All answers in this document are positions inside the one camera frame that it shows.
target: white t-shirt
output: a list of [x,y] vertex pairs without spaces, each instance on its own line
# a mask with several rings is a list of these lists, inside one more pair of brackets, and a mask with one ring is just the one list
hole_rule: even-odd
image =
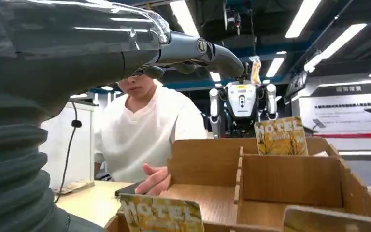
[[167,166],[176,140],[207,139],[200,111],[182,93],[157,85],[151,101],[135,113],[125,107],[127,97],[105,108],[95,133],[95,162],[106,161],[114,181],[146,179],[144,163]]

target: person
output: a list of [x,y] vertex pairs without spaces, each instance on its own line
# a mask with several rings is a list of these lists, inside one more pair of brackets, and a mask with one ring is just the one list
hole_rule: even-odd
[[190,98],[145,74],[118,85],[126,94],[104,109],[95,133],[95,174],[105,161],[113,181],[145,180],[136,193],[159,195],[169,185],[172,143],[207,139],[203,118]]

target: quadruped robot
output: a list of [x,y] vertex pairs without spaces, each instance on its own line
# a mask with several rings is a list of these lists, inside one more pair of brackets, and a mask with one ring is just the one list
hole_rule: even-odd
[[[214,139],[255,137],[255,122],[278,118],[276,86],[252,84],[247,63],[244,63],[244,73],[235,81],[220,90],[213,88],[209,94],[209,121]],[[220,126],[224,120],[220,115],[221,110],[225,111],[227,134],[221,134]]]

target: table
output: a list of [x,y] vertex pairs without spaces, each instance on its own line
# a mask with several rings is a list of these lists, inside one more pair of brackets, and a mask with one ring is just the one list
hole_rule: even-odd
[[61,196],[56,204],[67,212],[104,227],[117,213],[120,202],[114,192],[130,183],[95,181],[93,187]]

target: red stripe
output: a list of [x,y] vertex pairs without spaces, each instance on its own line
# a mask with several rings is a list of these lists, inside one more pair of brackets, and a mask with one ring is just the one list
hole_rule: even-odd
[[370,134],[315,134],[314,136],[322,138],[336,138],[336,139],[371,139]]

